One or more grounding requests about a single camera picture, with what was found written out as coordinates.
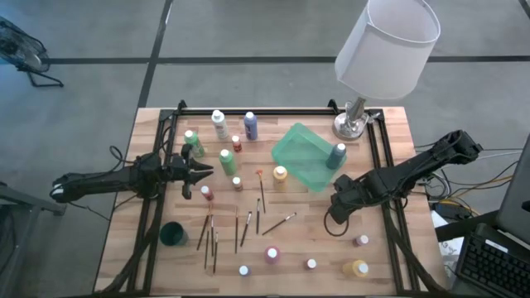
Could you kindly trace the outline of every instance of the yellow paint bottle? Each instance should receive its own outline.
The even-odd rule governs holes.
[[[287,169],[283,166],[275,167],[272,175],[274,176],[274,183],[277,185],[282,185],[287,181]]]
[[[342,266],[342,272],[347,276],[365,277],[368,275],[368,264],[363,260],[347,262]]]

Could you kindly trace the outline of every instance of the green plastic container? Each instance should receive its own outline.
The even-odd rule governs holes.
[[[339,167],[334,170],[328,168],[325,162],[332,150],[333,145],[303,124],[296,123],[272,149],[272,158],[310,190],[319,192],[324,190],[346,161],[344,156]]]

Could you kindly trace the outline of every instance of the fan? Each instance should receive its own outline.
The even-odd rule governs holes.
[[[50,68],[49,64],[42,63],[42,60],[48,58],[42,42],[27,35],[3,17],[0,17],[0,58],[15,65],[18,71],[27,73],[34,87],[64,86],[60,80],[42,74]],[[56,83],[38,84],[32,75],[38,75]]]

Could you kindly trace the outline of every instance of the concrete floor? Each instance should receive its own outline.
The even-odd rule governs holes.
[[[2,0],[0,14],[41,39],[52,58],[144,57],[152,52],[165,0]],[[441,38],[433,55],[530,55],[530,16],[518,0],[430,0]],[[336,55],[364,7],[362,0],[175,0],[160,52],[177,56]],[[147,65],[52,65],[63,89],[34,89],[0,65],[0,180],[47,199],[66,172],[101,171],[126,151]],[[427,64],[406,107],[414,142],[465,129],[487,148],[521,147],[529,132],[530,62]],[[332,64],[158,65],[148,107],[323,106],[352,92]],[[452,180],[495,176],[518,156],[452,166]],[[466,201],[497,209],[505,188]],[[112,195],[79,201],[105,215]],[[43,214],[17,296],[92,291],[108,223],[81,209]]]

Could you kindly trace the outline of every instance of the dark green cup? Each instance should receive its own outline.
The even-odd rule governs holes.
[[[169,222],[160,230],[160,241],[167,246],[185,245],[188,242],[188,234],[180,223]]]

